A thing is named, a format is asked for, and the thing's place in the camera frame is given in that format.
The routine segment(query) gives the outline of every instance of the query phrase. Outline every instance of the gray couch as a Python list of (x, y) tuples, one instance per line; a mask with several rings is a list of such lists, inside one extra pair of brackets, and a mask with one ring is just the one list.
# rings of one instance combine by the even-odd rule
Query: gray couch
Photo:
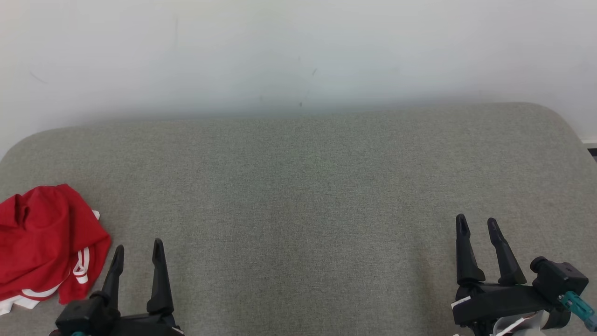
[[(62, 183), (101, 212), (109, 258), (125, 246), (123, 314), (144, 312), (164, 241), (187, 335), (470, 335), (450, 309), (460, 212), (488, 280), (493, 216), (527, 279), (544, 255), (597, 281), (597, 164), (528, 103), (72, 127), (0, 162), (2, 199)], [(47, 335), (61, 310), (16, 307), (0, 333)]]

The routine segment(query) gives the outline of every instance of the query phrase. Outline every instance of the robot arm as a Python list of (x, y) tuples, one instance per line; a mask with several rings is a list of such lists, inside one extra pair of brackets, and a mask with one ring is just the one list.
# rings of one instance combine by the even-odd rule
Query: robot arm
[(563, 328), (571, 312), (588, 330), (597, 331), (597, 317), (580, 294), (589, 279), (567, 262), (538, 257), (531, 263), (537, 273), (532, 286), (527, 282), (497, 221), (487, 221), (491, 243), (500, 267), (497, 283), (486, 283), (470, 245), (470, 231), (464, 215), (456, 217), (456, 302), (454, 323), (470, 328), (475, 336), (542, 335), (539, 329)]
[(121, 316), (118, 311), (118, 283), (124, 267), (124, 248), (116, 248), (101, 291), (87, 300), (69, 303), (56, 320), (50, 336), (181, 336), (174, 321), (174, 305), (166, 266), (164, 244), (153, 244), (153, 287), (147, 314)]

